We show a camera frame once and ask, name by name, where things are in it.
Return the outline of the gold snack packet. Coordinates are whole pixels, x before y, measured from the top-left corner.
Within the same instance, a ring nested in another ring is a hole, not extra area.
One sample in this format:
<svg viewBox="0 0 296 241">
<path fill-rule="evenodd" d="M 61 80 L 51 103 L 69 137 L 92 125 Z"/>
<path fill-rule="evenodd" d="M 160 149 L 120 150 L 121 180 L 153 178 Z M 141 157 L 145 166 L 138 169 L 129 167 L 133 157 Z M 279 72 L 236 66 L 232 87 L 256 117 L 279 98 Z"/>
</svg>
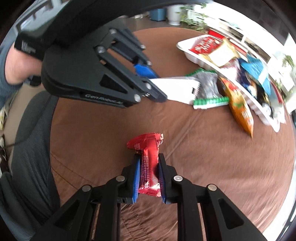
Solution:
<svg viewBox="0 0 296 241">
<path fill-rule="evenodd" d="M 224 38 L 222 44 L 207 56 L 209 61 L 218 67 L 222 67 L 230 60 L 239 57 L 240 55 L 235 47 L 227 38 Z"/>
</svg>

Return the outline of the white ribbed planter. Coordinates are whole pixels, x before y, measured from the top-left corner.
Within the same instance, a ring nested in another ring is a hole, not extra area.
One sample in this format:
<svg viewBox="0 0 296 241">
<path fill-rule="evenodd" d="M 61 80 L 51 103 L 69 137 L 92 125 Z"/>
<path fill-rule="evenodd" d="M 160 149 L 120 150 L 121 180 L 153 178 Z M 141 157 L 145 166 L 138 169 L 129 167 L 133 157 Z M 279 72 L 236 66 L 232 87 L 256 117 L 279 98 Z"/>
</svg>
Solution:
<svg viewBox="0 0 296 241">
<path fill-rule="evenodd" d="M 179 26 L 181 24 L 182 7 L 181 4 L 167 7 L 167 19 L 170 25 Z"/>
</svg>

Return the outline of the black snack packet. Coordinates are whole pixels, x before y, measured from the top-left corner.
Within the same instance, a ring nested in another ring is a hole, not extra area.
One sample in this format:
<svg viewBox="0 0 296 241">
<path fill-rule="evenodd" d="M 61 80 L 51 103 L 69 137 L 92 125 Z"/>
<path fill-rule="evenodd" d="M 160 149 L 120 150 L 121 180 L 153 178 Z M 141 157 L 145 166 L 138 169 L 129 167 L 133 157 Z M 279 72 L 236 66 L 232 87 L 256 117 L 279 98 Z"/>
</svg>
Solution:
<svg viewBox="0 0 296 241">
<path fill-rule="evenodd" d="M 272 111 L 267 93 L 264 91 L 263 87 L 260 85 L 256 86 L 256 90 L 257 90 L 257 96 L 256 96 L 257 101 L 262 106 L 264 112 L 268 116 L 272 117 L 273 111 Z"/>
</svg>

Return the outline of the pink cartoon snack bag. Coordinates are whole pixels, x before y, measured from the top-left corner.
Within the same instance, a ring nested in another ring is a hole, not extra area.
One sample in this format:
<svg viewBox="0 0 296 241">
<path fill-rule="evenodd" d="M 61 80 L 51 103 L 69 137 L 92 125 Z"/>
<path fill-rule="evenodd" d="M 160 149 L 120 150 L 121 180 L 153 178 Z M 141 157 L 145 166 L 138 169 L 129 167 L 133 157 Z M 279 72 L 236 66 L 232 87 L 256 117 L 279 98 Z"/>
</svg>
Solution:
<svg viewBox="0 0 296 241">
<path fill-rule="evenodd" d="M 283 105 L 283 100 L 281 95 L 279 94 L 275 85 L 270 82 L 270 94 L 268 95 L 270 106 L 273 112 L 273 119 L 278 121 L 279 123 L 286 124 L 285 120 L 285 108 Z"/>
</svg>

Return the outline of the white clear snack packet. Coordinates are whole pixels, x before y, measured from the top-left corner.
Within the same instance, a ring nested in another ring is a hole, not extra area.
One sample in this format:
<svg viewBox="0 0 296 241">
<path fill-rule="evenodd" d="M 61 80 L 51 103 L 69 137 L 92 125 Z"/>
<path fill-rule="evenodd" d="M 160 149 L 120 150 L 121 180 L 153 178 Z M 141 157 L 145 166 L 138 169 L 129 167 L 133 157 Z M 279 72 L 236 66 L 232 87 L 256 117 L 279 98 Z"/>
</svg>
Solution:
<svg viewBox="0 0 296 241">
<path fill-rule="evenodd" d="M 171 77 L 151 79 L 151 82 L 166 94 L 168 100 L 193 105 L 201 84 L 194 77 Z"/>
</svg>

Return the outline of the trailing pothos plant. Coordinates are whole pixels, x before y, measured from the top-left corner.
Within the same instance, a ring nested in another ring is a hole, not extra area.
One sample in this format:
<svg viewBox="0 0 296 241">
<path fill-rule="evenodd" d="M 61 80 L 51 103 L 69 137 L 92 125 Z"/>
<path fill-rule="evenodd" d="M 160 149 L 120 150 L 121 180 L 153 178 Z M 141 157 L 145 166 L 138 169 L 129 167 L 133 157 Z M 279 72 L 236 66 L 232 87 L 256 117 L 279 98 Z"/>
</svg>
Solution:
<svg viewBox="0 0 296 241">
<path fill-rule="evenodd" d="M 204 13 L 198 13 L 194 10 L 196 5 L 187 4 L 181 7 L 181 27 L 205 32 L 208 29 L 208 25 L 205 23 L 207 15 Z"/>
</svg>

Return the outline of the white plastic tray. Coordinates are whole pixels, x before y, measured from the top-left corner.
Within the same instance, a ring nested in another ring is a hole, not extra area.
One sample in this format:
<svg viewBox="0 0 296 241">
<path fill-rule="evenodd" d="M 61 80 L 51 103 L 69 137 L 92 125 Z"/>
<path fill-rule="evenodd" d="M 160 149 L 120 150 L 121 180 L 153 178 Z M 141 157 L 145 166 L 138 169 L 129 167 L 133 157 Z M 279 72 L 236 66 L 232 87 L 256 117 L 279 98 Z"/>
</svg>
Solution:
<svg viewBox="0 0 296 241">
<path fill-rule="evenodd" d="M 260 118 L 263 124 L 266 126 L 271 126 L 273 130 L 278 133 L 280 131 L 280 121 L 271 118 L 267 113 L 263 110 L 263 107 L 259 104 L 259 102 L 241 85 L 239 84 L 234 77 L 230 74 L 226 69 L 221 69 L 215 66 L 213 63 L 209 62 L 205 58 L 200 55 L 197 55 L 190 51 L 190 48 L 202 40 L 204 37 L 208 35 L 201 35 L 197 37 L 193 37 L 190 39 L 182 40 L 176 44 L 176 47 L 183 51 L 186 58 L 190 60 L 192 63 L 199 65 L 201 68 L 209 71 L 215 71 L 219 77 L 227 78 L 230 80 L 237 88 L 241 91 L 244 96 L 249 107 L 255 112 L 255 114 Z"/>
</svg>

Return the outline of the dark red snack packet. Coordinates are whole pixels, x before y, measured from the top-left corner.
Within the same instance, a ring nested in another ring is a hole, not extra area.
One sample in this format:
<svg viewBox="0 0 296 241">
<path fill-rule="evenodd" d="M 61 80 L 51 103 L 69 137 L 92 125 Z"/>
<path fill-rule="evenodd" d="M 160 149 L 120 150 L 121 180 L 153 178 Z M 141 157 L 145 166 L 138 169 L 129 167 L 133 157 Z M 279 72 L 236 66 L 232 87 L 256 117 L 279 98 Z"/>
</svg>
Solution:
<svg viewBox="0 0 296 241">
<path fill-rule="evenodd" d="M 222 74 L 229 80 L 237 80 L 239 78 L 240 64 L 237 58 L 231 59 L 221 68 Z"/>
</svg>

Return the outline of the left red storage box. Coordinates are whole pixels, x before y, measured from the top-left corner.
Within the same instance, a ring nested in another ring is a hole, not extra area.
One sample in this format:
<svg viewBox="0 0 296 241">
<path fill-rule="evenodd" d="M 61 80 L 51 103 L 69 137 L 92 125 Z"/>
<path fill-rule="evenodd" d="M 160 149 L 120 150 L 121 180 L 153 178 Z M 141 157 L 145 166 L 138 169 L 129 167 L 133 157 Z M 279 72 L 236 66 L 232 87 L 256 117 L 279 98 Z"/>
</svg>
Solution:
<svg viewBox="0 0 296 241">
<path fill-rule="evenodd" d="M 214 36 L 214 37 L 216 37 L 216 38 L 218 38 L 218 39 L 221 39 L 221 40 L 224 39 L 224 38 L 227 38 L 225 35 L 223 35 L 223 34 L 217 32 L 217 31 L 215 31 L 215 30 L 213 30 L 213 29 L 209 29 L 209 30 L 208 30 L 208 34 L 209 34 L 209 35 L 212 35 L 212 36 Z"/>
</svg>

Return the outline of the red Mylikes snack bag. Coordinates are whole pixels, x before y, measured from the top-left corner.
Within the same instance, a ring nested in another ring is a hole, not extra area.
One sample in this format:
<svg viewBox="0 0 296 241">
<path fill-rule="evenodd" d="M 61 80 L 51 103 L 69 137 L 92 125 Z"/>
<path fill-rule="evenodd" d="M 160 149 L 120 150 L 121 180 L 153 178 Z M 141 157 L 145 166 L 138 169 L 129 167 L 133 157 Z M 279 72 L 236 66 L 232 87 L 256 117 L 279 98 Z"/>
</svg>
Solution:
<svg viewBox="0 0 296 241">
<path fill-rule="evenodd" d="M 190 48 L 195 54 L 210 54 L 222 44 L 222 40 L 213 36 L 203 37 Z"/>
</svg>

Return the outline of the blue bread snack packet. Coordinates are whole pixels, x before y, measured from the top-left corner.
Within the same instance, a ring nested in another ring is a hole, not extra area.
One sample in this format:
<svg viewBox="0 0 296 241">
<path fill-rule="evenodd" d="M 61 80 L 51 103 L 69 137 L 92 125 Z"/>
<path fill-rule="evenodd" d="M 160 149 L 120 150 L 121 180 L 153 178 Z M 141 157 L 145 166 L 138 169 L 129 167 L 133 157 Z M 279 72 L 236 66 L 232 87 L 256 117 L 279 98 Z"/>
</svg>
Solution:
<svg viewBox="0 0 296 241">
<path fill-rule="evenodd" d="M 248 73 L 241 69 L 239 72 L 239 83 L 255 98 L 257 99 L 256 83 L 248 76 Z"/>
</svg>

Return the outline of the blue planter left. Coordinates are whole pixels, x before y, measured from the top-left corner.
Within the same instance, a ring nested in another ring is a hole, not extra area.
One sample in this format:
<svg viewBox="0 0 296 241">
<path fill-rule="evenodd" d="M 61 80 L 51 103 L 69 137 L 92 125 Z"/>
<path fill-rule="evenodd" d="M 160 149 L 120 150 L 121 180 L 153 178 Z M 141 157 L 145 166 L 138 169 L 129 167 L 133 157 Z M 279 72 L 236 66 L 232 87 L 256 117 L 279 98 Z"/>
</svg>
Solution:
<svg viewBox="0 0 296 241">
<path fill-rule="evenodd" d="M 167 10 L 166 9 L 153 9 L 149 12 L 150 19 L 156 22 L 162 22 L 166 20 Z"/>
</svg>

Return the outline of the white tv cabinet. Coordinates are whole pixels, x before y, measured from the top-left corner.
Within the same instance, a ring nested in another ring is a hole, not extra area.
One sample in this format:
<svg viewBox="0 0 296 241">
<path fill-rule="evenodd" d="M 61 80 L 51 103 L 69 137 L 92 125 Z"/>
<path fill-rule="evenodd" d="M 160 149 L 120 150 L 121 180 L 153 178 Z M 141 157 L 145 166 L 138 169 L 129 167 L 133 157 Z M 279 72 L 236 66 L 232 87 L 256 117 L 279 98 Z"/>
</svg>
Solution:
<svg viewBox="0 0 296 241">
<path fill-rule="evenodd" d="M 288 57 L 295 62 L 295 42 L 288 35 L 281 44 L 268 30 L 244 15 L 210 16 L 208 25 L 252 49 L 267 65 L 272 80 L 287 94 L 295 86 Z"/>
</svg>

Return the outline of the small red snack packet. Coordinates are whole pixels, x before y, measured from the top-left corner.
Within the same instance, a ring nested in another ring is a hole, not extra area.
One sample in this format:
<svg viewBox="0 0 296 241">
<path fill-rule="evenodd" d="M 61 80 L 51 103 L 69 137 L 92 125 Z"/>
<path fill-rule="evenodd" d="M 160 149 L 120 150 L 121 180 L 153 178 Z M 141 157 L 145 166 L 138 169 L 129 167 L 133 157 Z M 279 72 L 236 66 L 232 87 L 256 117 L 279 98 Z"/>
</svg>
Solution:
<svg viewBox="0 0 296 241">
<path fill-rule="evenodd" d="M 131 139 L 126 145 L 140 154 L 139 188 L 140 194 L 161 197 L 158 178 L 159 146 L 163 142 L 162 133 L 145 133 Z"/>
</svg>

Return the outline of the orange cartoon snack packet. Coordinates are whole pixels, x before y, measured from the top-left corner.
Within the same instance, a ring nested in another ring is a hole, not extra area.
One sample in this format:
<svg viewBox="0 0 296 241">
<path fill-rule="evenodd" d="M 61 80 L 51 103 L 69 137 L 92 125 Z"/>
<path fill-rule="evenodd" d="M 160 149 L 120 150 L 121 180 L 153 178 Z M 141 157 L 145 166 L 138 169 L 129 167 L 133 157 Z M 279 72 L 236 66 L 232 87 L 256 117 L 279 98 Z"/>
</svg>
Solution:
<svg viewBox="0 0 296 241">
<path fill-rule="evenodd" d="M 240 89 L 226 78 L 220 78 L 222 88 L 229 98 L 229 106 L 237 123 L 253 138 L 254 120 Z"/>
</svg>

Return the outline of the green sunflower seed packet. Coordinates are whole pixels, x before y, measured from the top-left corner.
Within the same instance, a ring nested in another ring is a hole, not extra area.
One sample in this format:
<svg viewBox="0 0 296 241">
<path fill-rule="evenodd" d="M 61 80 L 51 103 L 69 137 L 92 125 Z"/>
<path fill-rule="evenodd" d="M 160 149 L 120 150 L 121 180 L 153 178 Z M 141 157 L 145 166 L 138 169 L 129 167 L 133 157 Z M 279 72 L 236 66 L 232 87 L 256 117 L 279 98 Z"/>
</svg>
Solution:
<svg viewBox="0 0 296 241">
<path fill-rule="evenodd" d="M 186 75 L 200 83 L 199 91 L 193 101 L 194 109 L 210 109 L 229 104 L 229 98 L 219 93 L 218 74 L 214 70 L 198 70 Z"/>
</svg>

